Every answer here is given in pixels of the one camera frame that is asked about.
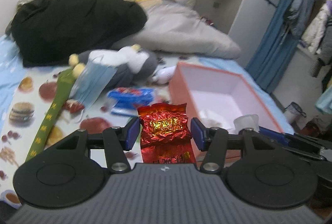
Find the white bottle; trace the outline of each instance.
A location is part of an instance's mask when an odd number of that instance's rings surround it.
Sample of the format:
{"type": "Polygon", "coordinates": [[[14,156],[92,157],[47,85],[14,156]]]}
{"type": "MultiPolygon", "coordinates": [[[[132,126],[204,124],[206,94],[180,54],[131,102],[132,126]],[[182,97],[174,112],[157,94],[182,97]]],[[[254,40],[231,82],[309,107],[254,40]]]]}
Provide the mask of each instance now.
{"type": "Polygon", "coordinates": [[[159,85],[168,83],[171,80],[171,78],[173,77],[175,69],[176,69],[176,66],[158,70],[152,77],[152,81],[154,81],[155,83],[157,83],[159,85]]]}

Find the trash can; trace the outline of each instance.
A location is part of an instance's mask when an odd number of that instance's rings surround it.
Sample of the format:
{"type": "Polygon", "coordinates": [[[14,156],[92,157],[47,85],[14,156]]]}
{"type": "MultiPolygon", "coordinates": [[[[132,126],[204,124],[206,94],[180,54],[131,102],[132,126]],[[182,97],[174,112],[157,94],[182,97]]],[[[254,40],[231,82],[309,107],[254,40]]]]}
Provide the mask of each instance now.
{"type": "Polygon", "coordinates": [[[290,124],[298,120],[301,116],[307,117],[307,114],[302,110],[302,108],[293,101],[286,107],[283,114],[290,124]]]}

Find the pink box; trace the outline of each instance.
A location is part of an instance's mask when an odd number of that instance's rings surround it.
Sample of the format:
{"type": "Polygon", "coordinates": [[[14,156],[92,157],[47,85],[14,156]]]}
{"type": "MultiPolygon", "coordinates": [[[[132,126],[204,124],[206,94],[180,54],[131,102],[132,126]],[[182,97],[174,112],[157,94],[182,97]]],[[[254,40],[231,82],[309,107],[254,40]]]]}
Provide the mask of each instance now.
{"type": "MultiPolygon", "coordinates": [[[[187,103],[188,126],[199,112],[209,109],[225,118],[233,127],[233,120],[246,114],[257,114],[259,125],[283,132],[254,89],[240,74],[180,62],[169,83],[174,104],[187,103]]],[[[197,161],[205,153],[198,150],[192,139],[197,161]]]]}

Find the black jacket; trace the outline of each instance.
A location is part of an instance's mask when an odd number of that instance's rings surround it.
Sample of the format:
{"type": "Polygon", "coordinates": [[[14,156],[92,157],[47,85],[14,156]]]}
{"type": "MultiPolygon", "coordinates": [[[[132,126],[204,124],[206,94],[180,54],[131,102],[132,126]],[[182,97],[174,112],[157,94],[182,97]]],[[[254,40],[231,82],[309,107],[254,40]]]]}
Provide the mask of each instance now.
{"type": "Polygon", "coordinates": [[[23,65],[66,64],[71,54],[110,49],[140,31],[146,15],[124,0],[34,0],[24,4],[12,21],[12,35],[23,65]]]}

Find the bed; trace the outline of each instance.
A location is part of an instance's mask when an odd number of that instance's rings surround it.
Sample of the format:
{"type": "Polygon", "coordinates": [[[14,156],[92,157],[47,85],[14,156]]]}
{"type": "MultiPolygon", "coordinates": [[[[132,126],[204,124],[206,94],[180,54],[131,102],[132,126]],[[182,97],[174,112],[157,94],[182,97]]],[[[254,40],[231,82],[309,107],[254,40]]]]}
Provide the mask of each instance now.
{"type": "MultiPolygon", "coordinates": [[[[193,6],[195,3],[195,0],[184,1],[188,6],[193,6]]],[[[286,118],[277,108],[270,96],[263,92],[250,75],[234,60],[197,55],[187,55],[187,57],[180,59],[181,54],[175,53],[158,52],[158,55],[163,58],[165,63],[164,65],[158,66],[158,68],[174,66],[179,60],[184,60],[191,64],[202,64],[208,67],[241,74],[260,96],[283,131],[293,134],[292,127],[287,123],[286,118]]],[[[1,178],[2,180],[0,180],[0,200],[4,200],[13,207],[17,208],[20,206],[19,203],[14,203],[6,199],[7,193],[15,194],[12,185],[13,174],[17,167],[24,163],[30,145],[50,105],[49,101],[41,97],[39,89],[45,84],[47,88],[50,83],[55,81],[56,74],[66,68],[66,66],[23,68],[22,59],[20,58],[18,47],[15,45],[14,41],[6,36],[0,38],[0,131],[2,137],[0,170],[5,174],[1,178]],[[22,90],[22,84],[24,85],[27,80],[29,81],[28,90],[22,90]],[[13,106],[27,99],[29,102],[33,103],[33,108],[29,111],[29,113],[32,114],[31,116],[33,116],[33,120],[30,120],[28,125],[13,124],[9,119],[13,106]]],[[[156,87],[156,92],[158,97],[162,97],[166,100],[169,98],[167,86],[156,87]]],[[[125,126],[130,119],[130,117],[126,116],[111,115],[108,111],[105,112],[104,109],[101,109],[101,107],[104,106],[107,106],[105,92],[101,94],[94,105],[84,114],[83,120],[100,118],[105,124],[125,126]]],[[[81,121],[78,120],[78,118],[72,118],[69,113],[64,111],[56,123],[56,128],[52,131],[52,137],[54,139],[49,141],[46,147],[51,146],[59,139],[80,128],[80,125],[81,121]]],[[[97,161],[102,167],[106,167],[105,156],[102,150],[92,151],[91,158],[97,161]]],[[[127,153],[127,158],[132,167],[135,163],[142,162],[139,140],[135,143],[133,150],[127,153]]]]}

